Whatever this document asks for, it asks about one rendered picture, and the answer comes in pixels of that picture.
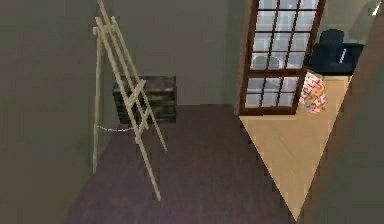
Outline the dark wooden crate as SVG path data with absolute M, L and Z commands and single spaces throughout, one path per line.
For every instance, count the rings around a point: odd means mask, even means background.
M 144 91 L 157 122 L 175 122 L 177 105 L 176 77 L 142 76 L 142 79 L 146 81 Z M 117 83 L 114 83 L 112 95 L 120 123 L 122 125 L 130 125 L 130 118 Z

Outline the pale wooden easel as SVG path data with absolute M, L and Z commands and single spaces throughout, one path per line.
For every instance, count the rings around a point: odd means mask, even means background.
M 149 129 L 148 121 L 151 120 L 156 130 L 160 143 L 165 152 L 168 151 L 164 137 L 160 130 L 155 114 L 149 103 L 144 90 L 146 81 L 139 77 L 135 64 L 127 48 L 125 40 L 120 31 L 119 24 L 115 16 L 109 16 L 103 0 L 96 0 L 99 6 L 100 16 L 95 17 L 96 26 L 93 28 L 93 34 L 97 36 L 96 53 L 96 96 L 95 96 L 95 114 L 94 114 L 94 147 L 92 151 L 92 172 L 97 170 L 97 146 L 98 146 L 98 125 L 99 125 L 99 105 L 100 105 L 100 83 L 101 75 L 101 54 L 105 49 L 112 71 L 123 98 L 123 105 L 128 114 L 131 128 L 135 134 L 135 143 L 138 145 L 144 165 L 152 184 L 156 199 L 162 200 L 161 192 L 155 178 L 151 163 L 148 158 L 145 145 L 143 143 L 143 132 Z

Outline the brown framed glass door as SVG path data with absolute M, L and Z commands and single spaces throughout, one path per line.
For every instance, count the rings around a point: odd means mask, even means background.
M 251 0 L 242 116 L 294 115 L 326 0 Z

